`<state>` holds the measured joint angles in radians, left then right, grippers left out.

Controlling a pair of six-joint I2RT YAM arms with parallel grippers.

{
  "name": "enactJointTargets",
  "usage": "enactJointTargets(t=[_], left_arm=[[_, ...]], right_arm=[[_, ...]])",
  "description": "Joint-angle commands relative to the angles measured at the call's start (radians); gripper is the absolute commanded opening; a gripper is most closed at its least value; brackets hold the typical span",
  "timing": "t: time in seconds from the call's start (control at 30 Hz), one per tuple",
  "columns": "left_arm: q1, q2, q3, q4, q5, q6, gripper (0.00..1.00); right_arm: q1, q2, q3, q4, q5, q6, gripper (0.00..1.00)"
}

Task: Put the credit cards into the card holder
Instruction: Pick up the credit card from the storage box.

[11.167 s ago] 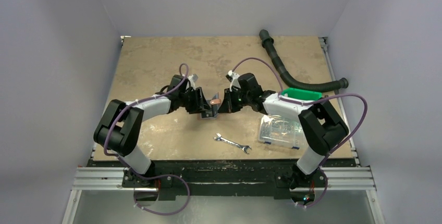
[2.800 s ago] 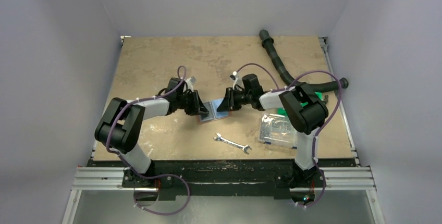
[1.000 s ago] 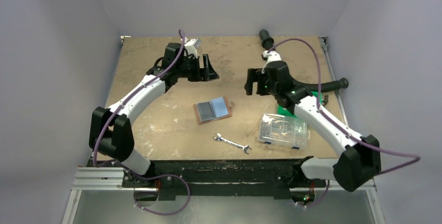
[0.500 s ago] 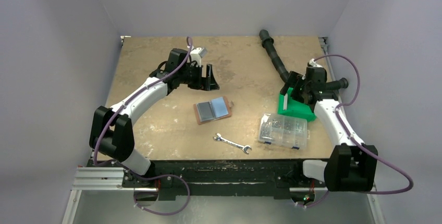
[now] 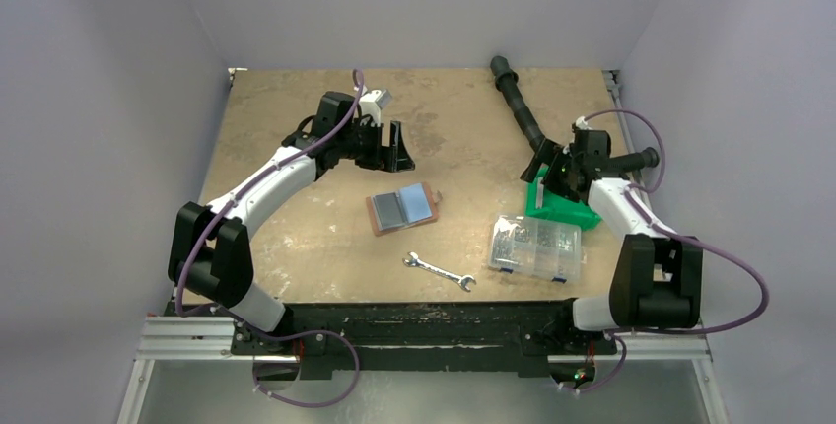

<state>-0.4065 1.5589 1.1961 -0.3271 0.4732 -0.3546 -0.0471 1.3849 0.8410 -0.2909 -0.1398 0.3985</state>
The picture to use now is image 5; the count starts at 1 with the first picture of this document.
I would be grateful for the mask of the brown leather card holder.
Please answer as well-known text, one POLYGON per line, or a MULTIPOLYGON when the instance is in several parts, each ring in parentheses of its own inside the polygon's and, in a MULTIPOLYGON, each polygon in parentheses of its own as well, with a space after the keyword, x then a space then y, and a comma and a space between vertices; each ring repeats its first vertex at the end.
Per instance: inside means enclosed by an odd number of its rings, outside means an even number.
POLYGON ((371 195, 366 198, 366 207, 372 232, 380 237, 434 223, 440 218, 442 199, 441 193, 427 182, 371 195))

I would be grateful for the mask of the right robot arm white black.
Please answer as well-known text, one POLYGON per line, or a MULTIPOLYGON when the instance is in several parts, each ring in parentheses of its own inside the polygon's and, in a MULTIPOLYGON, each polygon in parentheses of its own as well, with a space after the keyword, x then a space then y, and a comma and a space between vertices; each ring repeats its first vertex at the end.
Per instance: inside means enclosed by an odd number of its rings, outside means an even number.
POLYGON ((582 203, 620 239, 607 293, 576 298, 572 314, 556 321, 553 337, 576 352, 592 333, 619 328, 690 329, 700 316, 703 251, 691 238, 678 240, 662 232, 664 224, 635 192, 629 173, 654 168, 661 154, 648 147, 612 156, 604 130, 573 130, 574 140, 558 144, 544 136, 532 141, 533 156, 521 178, 532 181, 547 169, 544 188, 582 203))

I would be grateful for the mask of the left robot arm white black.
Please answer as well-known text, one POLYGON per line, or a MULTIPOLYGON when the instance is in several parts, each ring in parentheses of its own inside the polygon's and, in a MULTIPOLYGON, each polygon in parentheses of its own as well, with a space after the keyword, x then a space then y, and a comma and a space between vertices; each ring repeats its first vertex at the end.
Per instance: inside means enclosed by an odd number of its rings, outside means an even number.
POLYGON ((285 137, 259 170, 206 205, 183 205, 168 265, 176 311, 184 311, 182 294, 190 291, 256 327, 255 340, 268 353, 288 350, 294 328, 285 305, 256 283, 250 241, 285 202, 343 159, 371 171, 414 169, 400 122, 382 120, 390 99, 386 89, 361 88, 355 96, 326 92, 316 114, 285 137))

